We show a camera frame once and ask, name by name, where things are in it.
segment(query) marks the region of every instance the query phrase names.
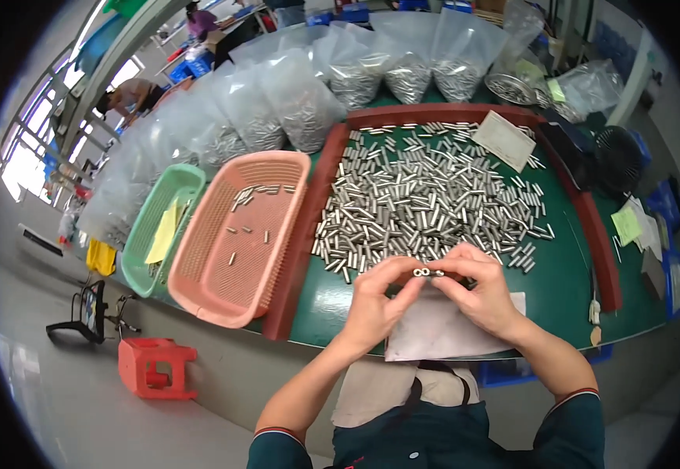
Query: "green table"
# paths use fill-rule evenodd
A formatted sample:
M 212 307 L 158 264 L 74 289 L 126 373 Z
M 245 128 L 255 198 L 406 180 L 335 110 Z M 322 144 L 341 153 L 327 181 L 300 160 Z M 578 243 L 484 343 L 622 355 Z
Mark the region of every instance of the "green table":
M 482 86 L 472 101 L 496 104 L 494 98 Z M 424 102 L 438 103 L 445 100 L 438 90 L 432 87 L 427 92 Z M 399 102 L 382 88 L 371 107 L 393 104 Z M 527 314 L 536 324 L 578 349 L 590 348 L 592 347 L 590 333 L 593 329 L 588 322 L 590 281 L 588 268 L 582 259 L 584 255 L 590 265 L 590 250 L 569 196 L 560 186 L 548 158 L 541 148 L 537 148 L 533 154 L 541 159 L 547 169 L 533 170 L 527 166 L 522 176 L 527 181 L 538 183 L 544 191 L 543 200 L 546 203 L 547 216 L 540 219 L 540 224 L 542 226 L 545 222 L 550 223 L 556 239 L 552 241 L 531 239 L 537 247 L 533 253 L 536 266 L 529 275 L 522 274 L 522 270 L 505 269 L 506 282 L 510 291 L 526 293 Z M 319 152 L 311 155 L 312 170 L 319 156 Z M 506 164 L 501 164 L 497 170 L 504 176 L 515 174 Z M 610 238 L 616 234 L 611 222 L 611 213 L 617 210 L 616 203 L 599 194 L 595 194 L 594 199 Z M 577 235 L 579 247 L 570 225 Z M 618 342 L 666 323 L 665 303 L 653 301 L 642 284 L 640 277 L 642 254 L 634 245 L 628 245 L 621 249 L 621 259 L 622 264 L 618 264 L 617 267 L 624 307 L 616 313 L 601 314 L 600 324 L 603 330 L 601 344 Z M 124 282 L 120 272 L 112 277 Z M 298 344 L 326 347 L 345 324 L 352 295 L 352 285 L 346 285 L 342 276 L 326 272 L 324 261 L 312 256 L 289 340 Z M 160 300 L 171 303 L 169 299 Z M 260 333 L 261 320 L 252 321 L 245 329 Z M 383 354 L 382 345 L 373 349 L 372 353 Z M 517 352 L 507 351 L 472 356 L 466 360 L 501 360 L 517 356 L 519 356 Z

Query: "black fan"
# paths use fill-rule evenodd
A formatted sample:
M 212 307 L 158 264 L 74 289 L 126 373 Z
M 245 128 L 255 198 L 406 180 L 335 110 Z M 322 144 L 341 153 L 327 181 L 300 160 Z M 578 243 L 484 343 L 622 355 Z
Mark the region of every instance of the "black fan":
M 623 127 L 604 128 L 595 136 L 598 185 L 614 198 L 632 192 L 642 176 L 642 151 Z

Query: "pink plastic basket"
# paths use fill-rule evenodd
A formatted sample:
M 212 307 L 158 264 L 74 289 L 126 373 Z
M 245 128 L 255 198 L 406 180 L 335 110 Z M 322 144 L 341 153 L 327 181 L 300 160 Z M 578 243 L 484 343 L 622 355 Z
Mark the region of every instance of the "pink plastic basket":
M 179 305 L 231 328 L 267 313 L 310 167 L 306 154 L 283 151 L 241 156 L 222 167 L 191 217 L 168 275 L 168 291 Z M 254 192 L 248 205 L 231 211 L 241 190 L 258 184 L 279 184 L 280 190 Z

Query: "black chair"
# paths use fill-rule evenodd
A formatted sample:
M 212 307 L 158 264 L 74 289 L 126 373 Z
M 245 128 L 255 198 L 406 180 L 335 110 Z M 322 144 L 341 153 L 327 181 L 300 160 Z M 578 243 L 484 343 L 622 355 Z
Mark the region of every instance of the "black chair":
M 82 337 L 93 344 L 102 344 L 106 337 L 104 334 L 104 322 L 110 321 L 113 324 L 113 330 L 119 333 L 119 338 L 122 338 L 122 330 L 129 329 L 134 333 L 141 333 L 142 330 L 130 326 L 124 319 L 124 306 L 129 299 L 137 299 L 137 295 L 122 295 L 116 301 L 116 316 L 106 316 L 105 312 L 108 309 L 108 303 L 103 301 L 103 290 L 105 287 L 104 280 L 98 280 L 92 285 L 82 288 L 79 293 L 72 296 L 72 316 L 70 321 L 63 323 L 56 323 L 46 326 L 46 333 L 51 334 L 58 329 L 75 330 L 82 334 Z M 77 319 L 74 319 L 74 305 L 79 306 Z M 82 320 L 82 313 L 85 314 L 84 321 Z

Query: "gray floor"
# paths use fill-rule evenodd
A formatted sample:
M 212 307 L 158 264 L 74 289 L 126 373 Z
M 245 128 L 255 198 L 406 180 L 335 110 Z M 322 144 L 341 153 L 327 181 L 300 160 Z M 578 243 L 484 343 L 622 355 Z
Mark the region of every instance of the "gray floor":
M 644 113 L 635 113 L 630 126 L 642 133 L 654 156 L 642 183 L 646 193 L 658 179 L 677 175 L 678 171 Z M 680 248 L 680 233 L 676 241 Z M 170 337 L 195 347 L 199 356 L 188 375 L 192 385 L 199 389 L 197 402 L 248 429 L 254 428 L 272 393 L 318 353 L 314 348 L 270 342 L 243 330 L 222 329 L 158 302 L 133 302 L 128 311 L 129 321 L 143 327 L 145 335 Z M 614 357 L 594 369 L 603 395 L 604 420 L 607 425 L 617 422 L 608 427 L 609 436 L 613 435 L 608 446 L 608 465 L 641 467 L 651 457 L 651 445 L 646 443 L 663 441 L 680 406 L 680 318 L 618 343 Z M 339 384 L 308 432 L 307 447 L 312 453 L 333 455 L 329 416 L 338 391 Z M 491 438 L 507 449 L 530 448 L 535 431 L 552 404 L 551 395 L 540 383 L 484 389 L 481 396 L 489 411 Z M 635 439 L 635 435 L 644 435 L 645 439 Z

